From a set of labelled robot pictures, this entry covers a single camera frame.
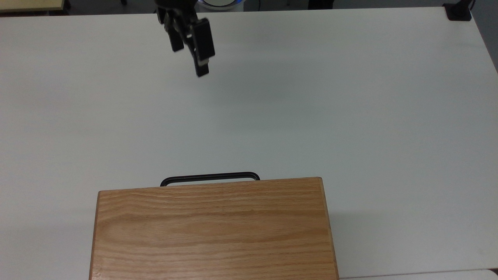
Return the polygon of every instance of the gray floor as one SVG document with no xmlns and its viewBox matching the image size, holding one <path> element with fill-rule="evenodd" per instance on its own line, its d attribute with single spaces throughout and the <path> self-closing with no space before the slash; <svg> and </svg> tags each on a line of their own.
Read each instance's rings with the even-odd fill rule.
<svg viewBox="0 0 498 280">
<path fill-rule="evenodd" d="M 117 14 L 152 13 L 153 0 L 128 0 L 123 6 L 119 0 L 70 0 L 70 14 Z M 261 10 L 307 9 L 308 0 L 260 0 Z M 457 0 L 336 0 L 334 8 L 380 8 L 380 7 L 424 7 L 441 6 L 445 2 Z M 246 0 L 245 11 L 258 10 L 259 0 Z M 498 69 L 498 0 L 476 0 L 472 10 L 477 26 L 484 39 L 491 59 Z"/>
</svg>

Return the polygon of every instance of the black handle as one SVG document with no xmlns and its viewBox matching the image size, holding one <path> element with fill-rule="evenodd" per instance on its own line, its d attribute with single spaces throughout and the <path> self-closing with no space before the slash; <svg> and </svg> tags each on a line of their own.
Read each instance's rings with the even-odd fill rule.
<svg viewBox="0 0 498 280">
<path fill-rule="evenodd" d="M 233 173 L 218 173 L 218 174 L 204 174 L 204 175 L 190 175 L 190 176 L 176 176 L 164 179 L 161 182 L 161 187 L 165 187 L 172 183 L 183 183 L 193 181 L 209 181 L 209 180 L 227 180 L 227 179 L 241 179 L 251 178 L 256 181 L 259 176 L 254 172 L 233 172 Z"/>
</svg>

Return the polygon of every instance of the wooden box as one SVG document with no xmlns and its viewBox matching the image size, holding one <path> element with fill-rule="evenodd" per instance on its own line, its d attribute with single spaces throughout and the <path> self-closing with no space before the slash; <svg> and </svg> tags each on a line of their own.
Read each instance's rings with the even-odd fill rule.
<svg viewBox="0 0 498 280">
<path fill-rule="evenodd" d="M 322 179 L 99 192 L 91 280 L 338 280 Z"/>
</svg>

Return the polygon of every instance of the white table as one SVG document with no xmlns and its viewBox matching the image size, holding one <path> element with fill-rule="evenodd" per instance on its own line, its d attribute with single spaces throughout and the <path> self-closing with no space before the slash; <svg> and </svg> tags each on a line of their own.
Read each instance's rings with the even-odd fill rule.
<svg viewBox="0 0 498 280">
<path fill-rule="evenodd" d="M 439 273 L 405 274 L 377 277 L 347 278 L 348 280 L 498 280 L 490 270 L 454 271 Z"/>
<path fill-rule="evenodd" d="M 84 279 L 99 190 L 321 176 L 343 278 L 498 267 L 498 75 L 443 8 L 0 18 L 2 279 Z"/>
</svg>

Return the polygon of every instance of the black object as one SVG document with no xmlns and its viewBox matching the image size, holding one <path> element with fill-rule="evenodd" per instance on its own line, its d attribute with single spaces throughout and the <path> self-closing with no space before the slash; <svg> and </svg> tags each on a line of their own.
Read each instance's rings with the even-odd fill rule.
<svg viewBox="0 0 498 280">
<path fill-rule="evenodd" d="M 308 10 L 332 9 L 334 0 L 309 0 Z"/>
<path fill-rule="evenodd" d="M 472 15 L 469 10 L 471 2 L 472 0 L 461 0 L 456 4 L 443 4 L 444 9 L 446 9 L 448 19 L 453 21 L 470 21 L 472 19 Z"/>
<path fill-rule="evenodd" d="M 198 77 L 209 73 L 209 58 L 215 55 L 211 27 L 207 18 L 198 19 L 194 5 L 197 0 L 154 0 L 157 18 L 168 32 L 174 52 L 188 46 L 194 58 Z"/>
<path fill-rule="evenodd" d="M 172 183 L 194 182 L 194 181 L 209 181 L 209 180 L 227 180 L 227 179 L 241 179 L 251 178 L 256 181 L 259 176 L 254 172 L 233 172 L 233 173 L 218 173 L 218 174 L 204 174 L 204 175 L 190 175 L 190 176 L 177 176 L 169 177 L 161 182 L 161 187 L 165 187 Z"/>
</svg>

